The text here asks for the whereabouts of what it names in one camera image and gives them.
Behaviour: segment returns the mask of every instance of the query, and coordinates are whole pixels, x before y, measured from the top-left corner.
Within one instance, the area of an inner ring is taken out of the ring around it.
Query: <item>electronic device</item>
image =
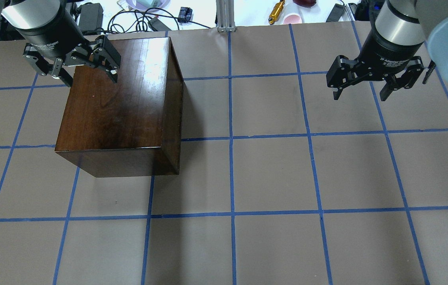
[[[338,22],[340,20],[340,17],[345,13],[345,6],[340,4],[335,4],[331,12],[329,13],[329,16],[326,20],[326,22]]]
[[[177,21],[182,24],[186,24],[192,20],[193,10],[189,7],[181,7],[178,14]]]
[[[362,81],[386,82],[381,101],[400,88],[412,88],[425,69],[421,58],[414,56],[425,40],[433,62],[423,82],[436,66],[448,81],[448,1],[387,0],[371,25],[358,57],[337,56],[326,74],[333,99]]]

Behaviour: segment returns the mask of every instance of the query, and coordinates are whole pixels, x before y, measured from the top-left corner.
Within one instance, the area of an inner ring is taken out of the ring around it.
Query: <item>yellow tool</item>
[[[273,25],[276,21],[278,21],[278,17],[280,16],[280,13],[282,13],[282,10],[284,9],[284,3],[285,0],[280,0],[277,4],[275,4],[275,7],[273,7],[273,11],[271,11],[271,14],[269,14],[268,23],[270,25]]]

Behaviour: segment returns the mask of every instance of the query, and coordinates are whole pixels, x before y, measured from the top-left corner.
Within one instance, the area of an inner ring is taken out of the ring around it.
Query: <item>robotic arm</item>
[[[448,81],[448,1],[387,0],[371,24],[358,57],[349,60],[339,55],[331,65],[326,81],[333,88],[333,99],[362,81],[386,82],[381,101],[400,88],[412,88],[424,70],[421,58],[414,54],[425,39],[432,63],[423,83],[436,65]]]
[[[0,0],[0,13],[29,41],[23,57],[39,75],[70,87],[73,79],[63,65],[87,65],[118,81],[121,56],[115,47],[106,36],[86,40],[60,0]]]

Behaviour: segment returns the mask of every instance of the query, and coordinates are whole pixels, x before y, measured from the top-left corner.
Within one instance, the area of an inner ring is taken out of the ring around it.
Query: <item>box side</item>
[[[171,40],[166,70],[162,151],[166,154],[166,157],[171,161],[175,169],[179,170],[184,81]]]
[[[57,152],[94,177],[139,177],[176,173],[160,148]]]

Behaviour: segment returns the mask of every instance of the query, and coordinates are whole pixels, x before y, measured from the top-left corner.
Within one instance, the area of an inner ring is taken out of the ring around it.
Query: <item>black connector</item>
[[[84,31],[86,35],[98,34],[97,30],[102,29],[102,21],[104,18],[104,9],[101,4],[84,4],[78,10],[80,10],[79,29]]]
[[[150,27],[150,29],[152,29],[152,31],[167,31],[167,30],[171,30],[170,28],[168,28],[168,26],[164,25],[164,23],[162,23],[157,18],[153,18],[151,20],[148,20],[148,26]]]
[[[188,23],[192,19],[193,10],[189,7],[181,7],[178,14],[178,22],[182,24]]]

